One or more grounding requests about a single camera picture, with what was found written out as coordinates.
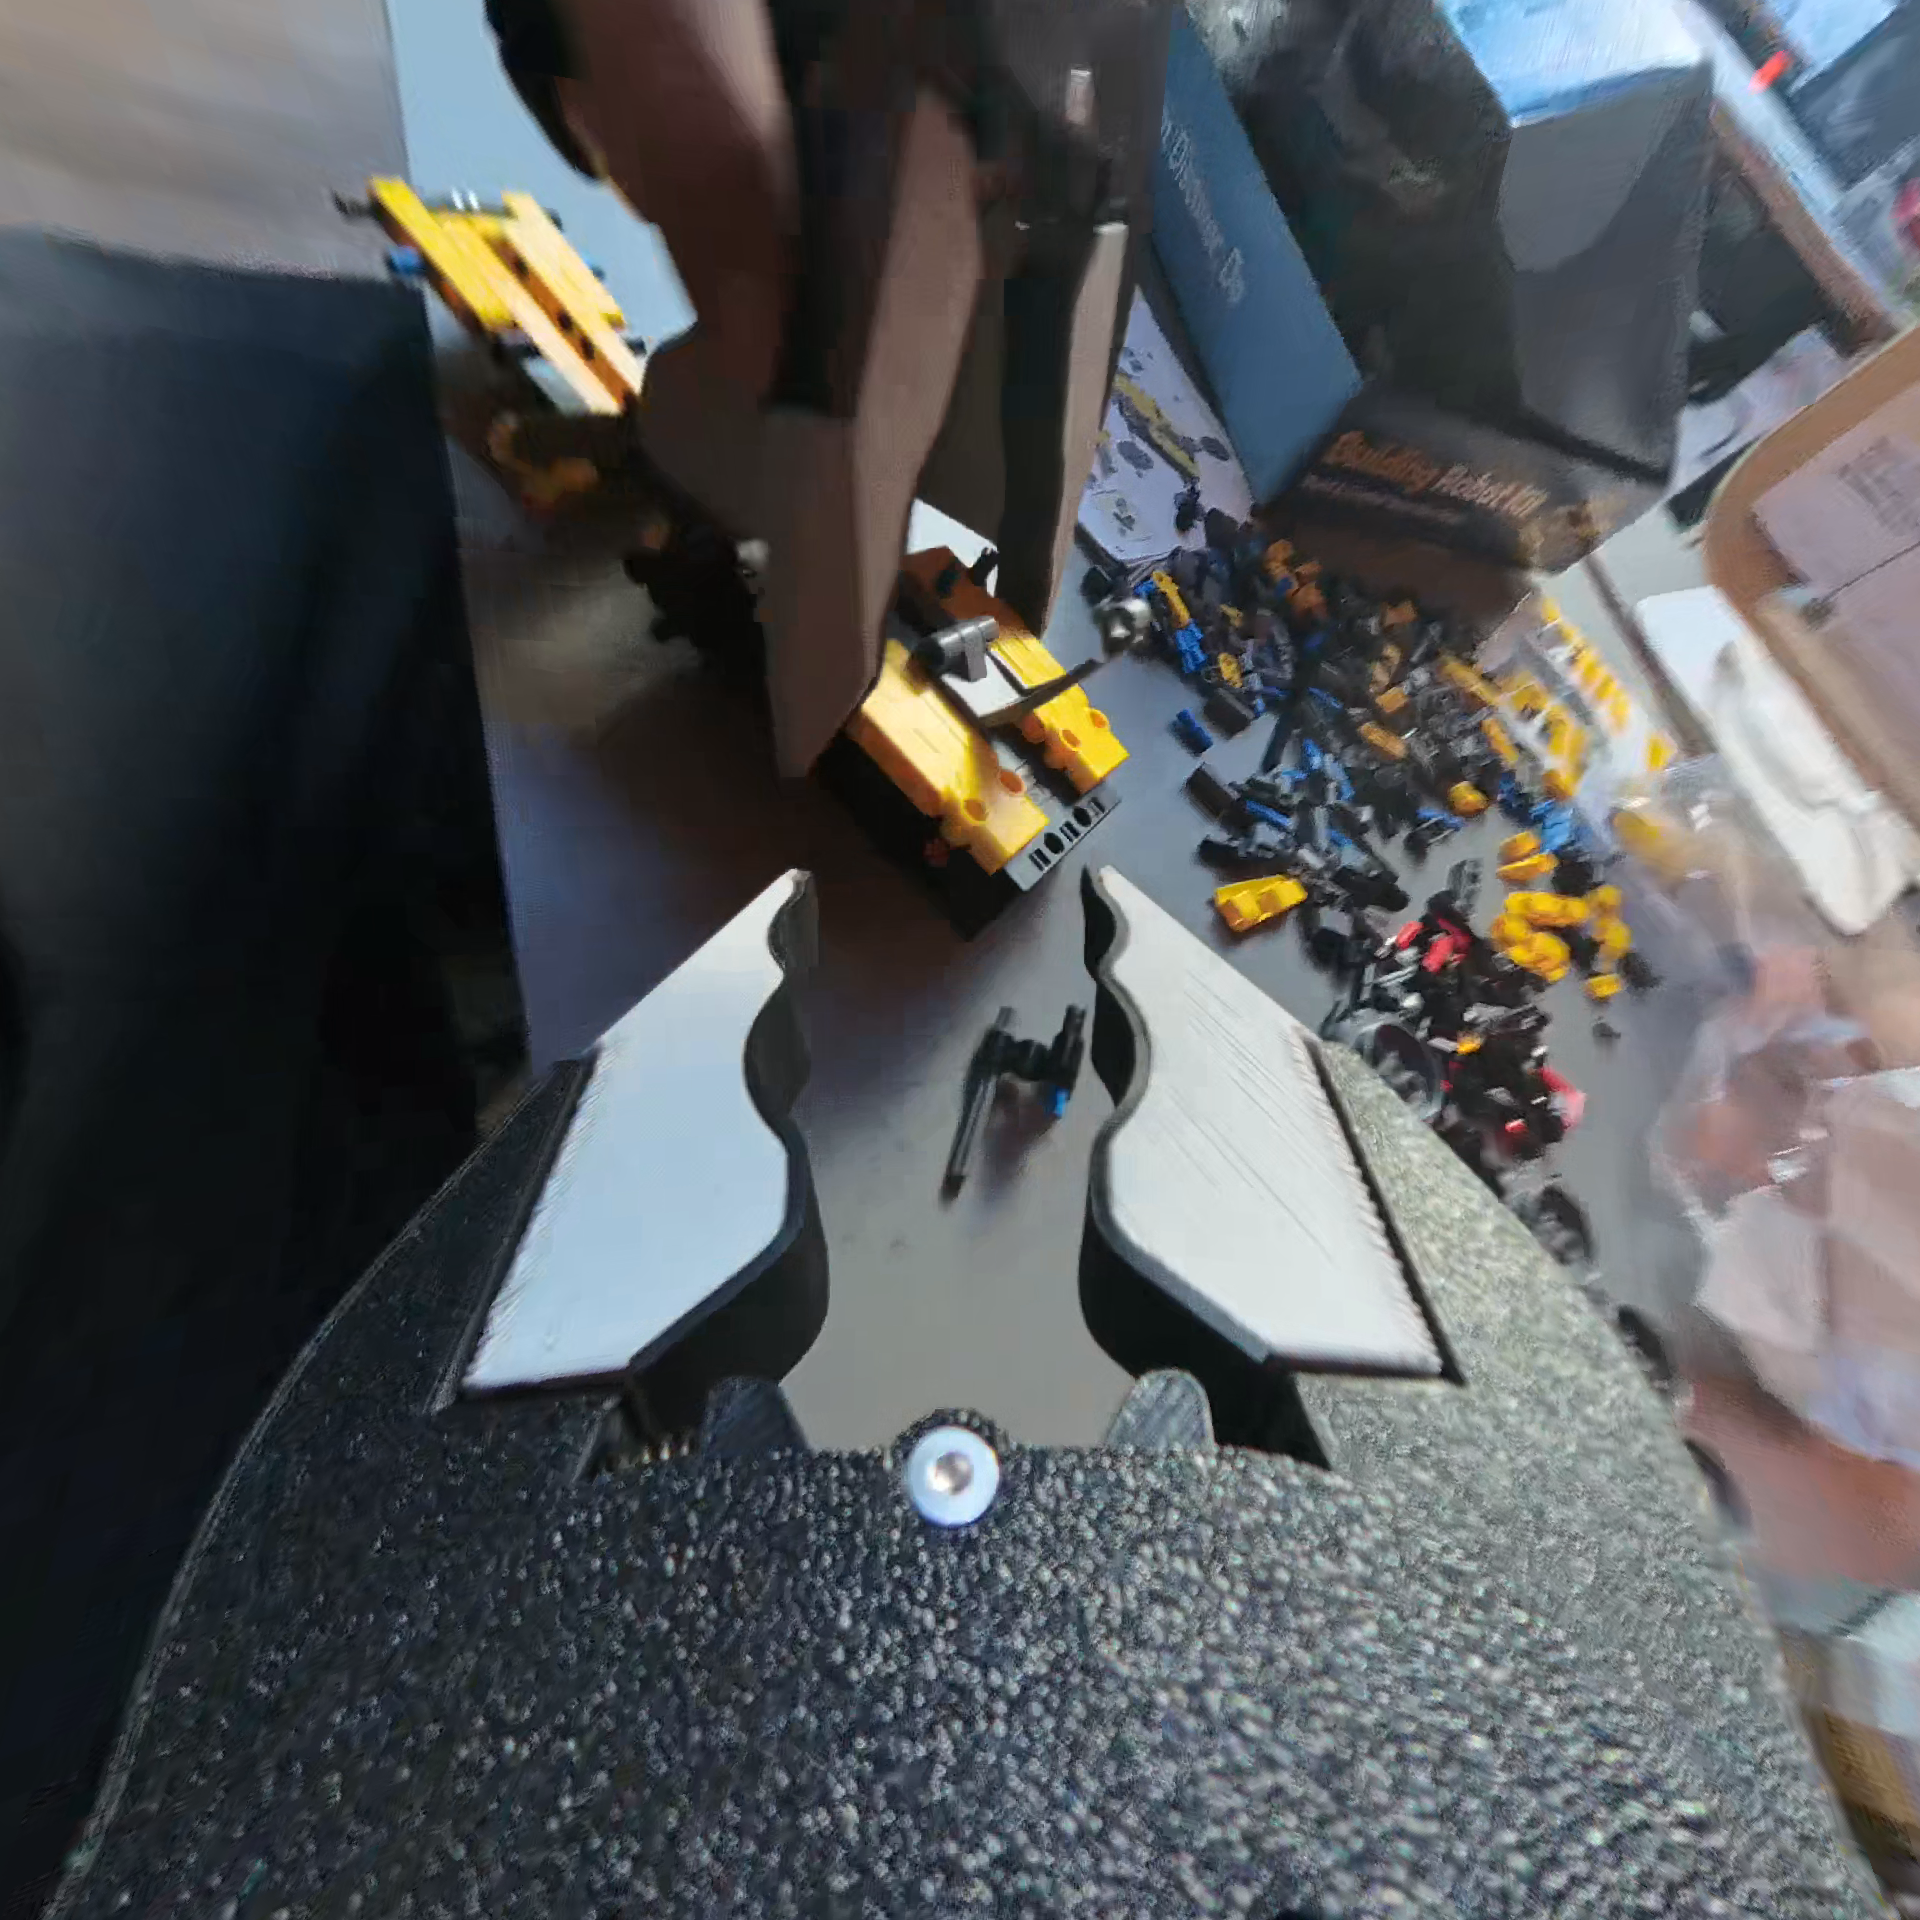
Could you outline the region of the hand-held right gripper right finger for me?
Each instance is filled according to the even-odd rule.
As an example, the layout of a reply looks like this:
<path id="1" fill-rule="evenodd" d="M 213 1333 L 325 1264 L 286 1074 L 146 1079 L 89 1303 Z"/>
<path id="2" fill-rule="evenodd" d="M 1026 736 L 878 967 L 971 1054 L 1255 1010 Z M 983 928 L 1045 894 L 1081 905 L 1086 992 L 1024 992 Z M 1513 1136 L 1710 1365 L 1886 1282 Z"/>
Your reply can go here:
<path id="1" fill-rule="evenodd" d="M 1093 1253 L 1257 1369 L 1447 1378 L 1321 1040 L 1118 869 L 1086 869 L 1081 903 L 1111 1102 Z"/>

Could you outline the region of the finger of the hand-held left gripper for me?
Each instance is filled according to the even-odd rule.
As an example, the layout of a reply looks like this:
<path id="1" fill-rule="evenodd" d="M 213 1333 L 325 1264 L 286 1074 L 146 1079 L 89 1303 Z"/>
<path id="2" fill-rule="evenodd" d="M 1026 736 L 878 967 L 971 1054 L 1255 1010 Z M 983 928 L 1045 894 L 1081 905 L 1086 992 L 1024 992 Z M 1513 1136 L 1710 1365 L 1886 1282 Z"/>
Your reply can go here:
<path id="1" fill-rule="evenodd" d="M 1045 633 L 1134 297 L 1129 224 L 1029 233 L 1001 283 L 999 599 Z"/>
<path id="2" fill-rule="evenodd" d="M 981 283 L 976 162 L 935 89 L 891 117 L 855 231 L 821 400 L 763 414 L 773 546 L 761 624 L 775 757 L 805 777 L 880 672 L 910 512 L 969 347 Z"/>

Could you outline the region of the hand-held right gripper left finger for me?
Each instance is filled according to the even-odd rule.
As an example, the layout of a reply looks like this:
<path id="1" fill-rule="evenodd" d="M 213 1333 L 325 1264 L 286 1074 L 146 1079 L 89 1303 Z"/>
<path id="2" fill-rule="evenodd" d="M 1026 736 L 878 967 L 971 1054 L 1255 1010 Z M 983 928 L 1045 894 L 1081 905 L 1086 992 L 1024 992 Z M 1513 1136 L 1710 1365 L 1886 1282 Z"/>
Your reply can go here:
<path id="1" fill-rule="evenodd" d="M 464 1394 L 784 1381 L 825 1328 L 825 1227 L 798 1125 L 818 894 L 786 871 L 583 1056 Z"/>

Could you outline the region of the black axle rod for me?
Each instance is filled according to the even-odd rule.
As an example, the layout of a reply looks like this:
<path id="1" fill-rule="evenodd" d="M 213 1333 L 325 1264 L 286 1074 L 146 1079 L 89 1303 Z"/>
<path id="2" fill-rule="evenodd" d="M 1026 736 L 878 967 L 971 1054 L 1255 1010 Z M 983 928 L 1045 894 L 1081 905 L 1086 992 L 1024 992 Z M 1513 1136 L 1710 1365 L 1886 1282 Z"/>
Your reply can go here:
<path id="1" fill-rule="evenodd" d="M 951 1145 L 944 1166 L 944 1200 L 953 1200 L 969 1179 L 981 1127 L 997 1097 L 1001 1077 L 1008 1074 L 1019 1051 L 1019 1035 L 1015 1031 L 1015 1022 L 1017 1008 L 1013 1003 L 1003 1003 L 997 1010 L 997 1017 L 983 1031 L 981 1040 L 974 1045 L 974 1051 L 969 1056 L 962 1088 L 962 1106 L 951 1134 Z"/>

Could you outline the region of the grey desk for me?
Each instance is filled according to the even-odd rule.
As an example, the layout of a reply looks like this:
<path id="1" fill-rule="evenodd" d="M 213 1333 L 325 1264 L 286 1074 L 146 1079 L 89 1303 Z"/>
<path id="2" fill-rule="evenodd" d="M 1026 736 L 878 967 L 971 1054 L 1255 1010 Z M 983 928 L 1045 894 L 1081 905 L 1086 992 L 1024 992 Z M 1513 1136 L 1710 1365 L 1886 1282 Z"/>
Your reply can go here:
<path id="1" fill-rule="evenodd" d="M 1170 1374 L 1175 1385 L 1195 1383 L 1225 1447 L 1349 1477 L 1360 1477 L 1362 1424 L 1399 1417 L 1413 1431 L 1467 1433 L 1499 1413 L 1522 1426 L 1561 1424 L 1577 1397 L 1650 1424 L 1657 1458 L 1678 1454 L 1637 1362 L 1591 1319 L 1568 1273 L 1442 1145 L 1424 1143 L 1369 1063 L 1330 1040 L 1321 1045 L 1333 1088 L 1447 1339 L 1447 1378 L 1257 1369 L 1093 1253 L 1088 1166 L 1111 1102 L 1088 1049 L 1058 1120 L 1019 1083 L 999 1083 L 967 1184 L 944 1200 L 969 1056 L 997 1010 L 1013 1003 L 1015 1033 L 1049 1040 L 1065 1008 L 1083 1003 L 1090 1040 L 1086 869 L 1118 869 L 1234 965 L 1241 935 L 1202 901 L 1205 882 L 1218 880 L 1195 855 L 1209 821 L 1189 779 L 1175 779 L 1163 734 L 1143 763 L 1118 770 L 1113 816 L 1063 869 L 962 935 L 816 763 L 805 777 L 779 775 L 761 599 L 759 629 L 759 690 L 713 665 L 645 667 L 638 688 L 615 697 L 610 736 L 594 743 L 510 718 L 489 681 L 485 709 L 535 1063 L 553 1067 L 562 1088 L 560 1127 L 585 1054 L 615 1019 L 773 880 L 814 878 L 818 960 L 800 1001 L 809 1079 L 798 1125 L 821 1200 L 830 1301 L 818 1339 L 784 1381 L 743 1376 L 768 1383 L 779 1413 L 800 1403 L 805 1445 L 866 1449 L 894 1429 L 965 1419 L 985 1429 L 992 1417 L 1029 1442 L 1079 1445 L 1104 1422 L 1122 1376 Z M 1264 990 L 1264 978 L 1248 978 Z M 560 1129 L 521 1223 L 478 1285 L 453 1365 L 462 1399 L 478 1321 L 558 1141 Z M 469 1401 L 617 1403 L 633 1429 L 686 1433 L 722 1381 L 702 1399 L 670 1399 L 640 1381 Z M 933 1413 L 965 1401 L 981 1413 Z"/>

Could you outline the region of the person's left hand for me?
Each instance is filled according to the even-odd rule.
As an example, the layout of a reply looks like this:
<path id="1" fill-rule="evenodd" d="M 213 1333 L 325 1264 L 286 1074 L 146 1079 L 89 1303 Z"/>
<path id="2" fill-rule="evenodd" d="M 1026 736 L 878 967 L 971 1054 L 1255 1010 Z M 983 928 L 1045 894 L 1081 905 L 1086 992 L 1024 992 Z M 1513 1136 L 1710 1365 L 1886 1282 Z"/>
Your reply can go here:
<path id="1" fill-rule="evenodd" d="M 795 144 L 761 2 L 565 5 L 569 130 L 654 226 L 690 306 L 640 391 L 647 457 L 729 533 L 763 528 L 761 405 L 800 240 Z"/>

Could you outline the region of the open instruction booklet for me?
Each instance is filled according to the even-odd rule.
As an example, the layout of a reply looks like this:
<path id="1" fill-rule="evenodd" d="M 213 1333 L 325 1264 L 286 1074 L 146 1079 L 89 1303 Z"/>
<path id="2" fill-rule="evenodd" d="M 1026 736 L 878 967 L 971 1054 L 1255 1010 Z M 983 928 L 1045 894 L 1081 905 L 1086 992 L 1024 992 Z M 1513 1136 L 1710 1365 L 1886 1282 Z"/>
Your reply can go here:
<path id="1" fill-rule="evenodd" d="M 1255 498 L 1225 425 L 1134 295 L 1077 533 L 1115 569 L 1198 544 L 1207 512 L 1246 521 Z"/>

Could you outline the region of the yellow grey brick vehicle model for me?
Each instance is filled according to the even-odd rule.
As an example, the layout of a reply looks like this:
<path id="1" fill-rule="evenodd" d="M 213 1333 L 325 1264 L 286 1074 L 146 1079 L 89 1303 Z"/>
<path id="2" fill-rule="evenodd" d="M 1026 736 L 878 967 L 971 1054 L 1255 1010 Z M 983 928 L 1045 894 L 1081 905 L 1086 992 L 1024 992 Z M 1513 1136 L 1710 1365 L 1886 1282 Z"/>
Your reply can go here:
<path id="1" fill-rule="evenodd" d="M 645 343 L 553 213 L 523 192 L 423 199 L 395 176 L 334 203 L 485 354 L 457 411 L 478 462 L 542 521 L 631 512 L 622 565 L 656 635 L 759 690 L 763 558 L 642 466 Z M 1104 658 L 1065 667 L 990 590 L 994 565 L 990 549 L 965 560 L 939 544 L 903 558 L 875 686 L 814 768 L 967 937 L 1113 816 L 1127 761 L 1088 695 Z"/>

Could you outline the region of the blue cardboard kit box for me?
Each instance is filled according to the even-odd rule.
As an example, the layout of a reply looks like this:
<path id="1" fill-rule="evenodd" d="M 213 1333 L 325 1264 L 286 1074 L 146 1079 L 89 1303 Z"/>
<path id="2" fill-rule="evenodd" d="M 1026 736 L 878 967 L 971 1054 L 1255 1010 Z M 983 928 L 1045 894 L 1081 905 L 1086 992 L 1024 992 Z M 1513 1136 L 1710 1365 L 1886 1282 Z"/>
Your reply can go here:
<path id="1" fill-rule="evenodd" d="M 1650 510 L 1712 107 L 1675 5 L 1179 5 L 1154 245 L 1255 501 L 1547 574 Z"/>

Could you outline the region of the pile of loose building pieces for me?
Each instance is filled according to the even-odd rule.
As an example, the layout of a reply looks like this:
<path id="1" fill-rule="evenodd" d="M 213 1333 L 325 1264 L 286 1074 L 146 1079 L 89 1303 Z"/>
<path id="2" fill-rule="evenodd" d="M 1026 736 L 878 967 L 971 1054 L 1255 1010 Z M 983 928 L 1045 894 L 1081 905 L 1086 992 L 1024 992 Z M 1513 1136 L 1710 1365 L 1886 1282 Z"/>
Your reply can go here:
<path id="1" fill-rule="evenodd" d="M 1586 1111 L 1552 1056 L 1552 997 L 1598 1049 L 1659 983 L 1614 857 L 1577 818 L 1586 741 L 1472 624 L 1330 574 L 1253 519 L 1179 496 L 1179 542 L 1086 592 L 1111 649 L 1179 672 L 1170 731 L 1209 821 L 1195 855 L 1234 937 L 1294 921 L 1335 983 L 1321 1035 L 1355 1051 L 1579 1278 L 1598 1234 L 1557 1152 Z"/>

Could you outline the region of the clear bag with red print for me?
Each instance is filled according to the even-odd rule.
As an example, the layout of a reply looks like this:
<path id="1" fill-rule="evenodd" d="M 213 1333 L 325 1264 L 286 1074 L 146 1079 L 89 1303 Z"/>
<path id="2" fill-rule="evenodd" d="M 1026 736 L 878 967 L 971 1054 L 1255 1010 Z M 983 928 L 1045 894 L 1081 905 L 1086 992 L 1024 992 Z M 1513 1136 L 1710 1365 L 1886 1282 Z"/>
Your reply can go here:
<path id="1" fill-rule="evenodd" d="M 1831 928 L 1714 759 L 1614 827 L 1703 999 L 1648 1143 L 1698 1248 L 1682 1435 L 1771 1584 L 1913 1593 L 1915 928 Z"/>

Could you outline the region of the yellow black sticker sheet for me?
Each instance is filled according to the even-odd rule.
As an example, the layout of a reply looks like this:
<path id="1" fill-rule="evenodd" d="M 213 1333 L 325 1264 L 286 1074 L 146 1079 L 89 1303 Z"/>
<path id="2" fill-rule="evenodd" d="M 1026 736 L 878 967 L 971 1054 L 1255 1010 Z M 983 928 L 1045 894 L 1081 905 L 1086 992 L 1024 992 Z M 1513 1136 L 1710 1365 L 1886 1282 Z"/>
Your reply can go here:
<path id="1" fill-rule="evenodd" d="M 1607 809 L 1621 782 L 1680 761 L 1673 734 L 1607 654 L 1543 590 L 1529 592 L 1479 645 L 1477 670 L 1525 754 L 1561 800 Z"/>

